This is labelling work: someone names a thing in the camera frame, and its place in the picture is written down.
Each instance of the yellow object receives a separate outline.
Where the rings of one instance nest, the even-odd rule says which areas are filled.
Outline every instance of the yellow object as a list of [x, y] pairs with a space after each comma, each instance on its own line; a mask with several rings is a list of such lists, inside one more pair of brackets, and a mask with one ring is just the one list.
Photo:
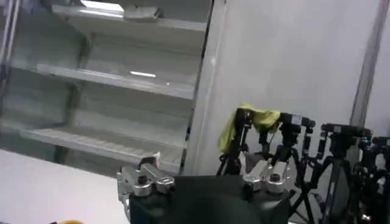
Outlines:
[[58, 224], [83, 224], [83, 223], [77, 220], [69, 220], [69, 221], [59, 222]]
[[[251, 110], [254, 112], [253, 126], [257, 132], [270, 129], [270, 131], [276, 131], [278, 127], [278, 119], [280, 117], [280, 111], [276, 110], [258, 110], [255, 109], [249, 103], [242, 103], [237, 109]], [[218, 150], [222, 153], [229, 152], [230, 142], [236, 134], [234, 127], [234, 121], [236, 118], [236, 111], [230, 117], [226, 124], [221, 136], [218, 139]]]

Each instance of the robotic arm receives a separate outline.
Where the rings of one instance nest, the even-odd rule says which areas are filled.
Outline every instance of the robotic arm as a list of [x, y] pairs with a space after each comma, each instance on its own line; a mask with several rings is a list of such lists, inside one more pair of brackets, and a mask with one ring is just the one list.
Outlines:
[[243, 176], [172, 177], [152, 163], [118, 172], [118, 198], [132, 224], [287, 223], [287, 163], [259, 161]]

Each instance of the white panel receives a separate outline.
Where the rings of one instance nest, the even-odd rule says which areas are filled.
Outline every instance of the white panel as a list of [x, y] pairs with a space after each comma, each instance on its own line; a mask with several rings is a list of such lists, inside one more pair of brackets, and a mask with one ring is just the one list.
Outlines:
[[115, 100], [115, 95], [101, 98], [90, 96], [88, 89], [85, 89], [76, 110], [76, 125], [176, 147], [184, 146], [188, 117], [138, 109], [130, 101]]
[[388, 101], [390, 95], [389, 58], [390, 16], [388, 14], [382, 32], [365, 125], [374, 131], [374, 136], [390, 136], [390, 104]]
[[179, 171], [180, 166], [180, 162], [174, 163], [175, 156], [181, 157], [182, 154], [181, 149], [172, 149], [150, 141], [146, 142], [77, 127], [23, 130], [21, 136], [134, 164], [139, 163], [142, 157], [161, 152], [160, 168], [174, 173]]
[[86, 69], [124, 75], [130, 71], [146, 72], [155, 74], [156, 79], [167, 82], [195, 85], [200, 55], [151, 49], [147, 46], [137, 47], [132, 44], [137, 42], [97, 36]]
[[15, 120], [16, 114], [20, 114], [21, 117], [26, 116], [22, 120], [31, 120], [27, 123], [58, 124], [63, 121], [68, 98], [69, 86], [66, 83], [13, 69], [4, 99], [4, 116], [5, 119]]
[[136, 90], [94, 83], [85, 85], [82, 97], [86, 102], [89, 102], [89, 100], [103, 101], [102, 103], [111, 102], [124, 107], [135, 107], [139, 110], [165, 113], [186, 119], [190, 117], [192, 104], [190, 100], [186, 99], [142, 93]]
[[12, 65], [35, 69], [39, 63], [75, 68], [82, 36], [46, 10], [21, 14], [14, 44]]
[[[308, 116], [317, 122], [313, 136], [323, 123], [347, 124], [377, 6], [365, 0], [228, 1], [195, 174], [215, 174], [218, 137], [241, 102]], [[252, 132], [253, 151], [257, 141]], [[313, 138], [312, 152], [316, 148]]]

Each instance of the white wall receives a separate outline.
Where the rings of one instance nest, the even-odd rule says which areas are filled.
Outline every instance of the white wall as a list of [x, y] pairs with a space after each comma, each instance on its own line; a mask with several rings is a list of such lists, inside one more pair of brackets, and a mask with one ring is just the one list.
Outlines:
[[390, 16], [383, 28], [382, 40], [375, 67], [366, 127], [374, 131], [374, 136], [390, 136]]
[[[347, 124], [377, 7], [378, 0], [228, 0], [193, 174], [215, 174], [219, 134], [241, 102], [308, 116], [315, 136], [325, 122]], [[249, 145], [259, 149], [254, 133]]]

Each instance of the metal bracket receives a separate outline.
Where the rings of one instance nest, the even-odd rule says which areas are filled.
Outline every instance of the metal bracket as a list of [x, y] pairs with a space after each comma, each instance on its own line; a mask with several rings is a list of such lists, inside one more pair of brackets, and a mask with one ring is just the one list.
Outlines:
[[144, 173], [147, 177], [155, 182], [158, 192], [162, 194], [168, 194], [174, 190], [175, 179], [171, 176], [163, 174], [153, 165], [149, 163], [142, 164], [141, 173]]

